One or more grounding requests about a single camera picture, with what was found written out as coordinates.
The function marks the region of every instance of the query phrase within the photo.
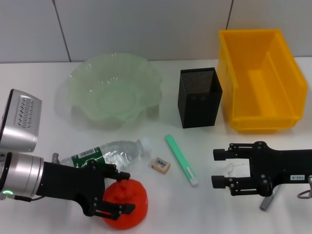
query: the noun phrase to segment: eraser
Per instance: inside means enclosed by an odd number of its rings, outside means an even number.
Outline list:
[[[165,160],[157,157],[156,160],[152,163],[152,167],[159,172],[166,174],[170,167],[170,163],[166,162]]]

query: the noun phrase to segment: black mesh pen holder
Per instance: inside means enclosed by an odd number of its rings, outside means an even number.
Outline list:
[[[215,68],[181,70],[177,105],[182,127],[214,126],[221,96]]]

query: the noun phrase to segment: green highlighter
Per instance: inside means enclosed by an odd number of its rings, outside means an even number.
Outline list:
[[[180,148],[178,147],[175,139],[172,135],[167,135],[165,137],[166,142],[168,143],[170,149],[174,153],[177,161],[179,162],[184,174],[186,175],[187,179],[191,183],[193,187],[196,187],[199,183],[196,174],[192,170],[191,166],[189,165],[188,161],[185,159],[183,153],[181,152]]]

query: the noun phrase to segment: barcode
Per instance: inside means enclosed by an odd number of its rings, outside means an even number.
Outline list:
[[[161,166],[162,168],[165,168],[165,166],[166,166],[168,163],[165,162],[165,161],[163,161],[163,160],[161,160],[161,159],[158,159],[158,160],[157,160],[157,164],[158,164],[159,166]]]
[[[94,154],[96,151],[94,149],[91,149],[91,150],[87,150],[85,152],[82,152],[80,154],[78,154],[78,157],[79,158],[82,158],[82,157],[86,157],[88,155],[91,155],[91,154]]]

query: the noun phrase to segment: bottle label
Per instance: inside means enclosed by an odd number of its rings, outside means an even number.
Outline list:
[[[105,160],[99,147],[72,156],[74,166],[79,168],[85,166],[91,159],[94,159],[98,163],[105,164]]]

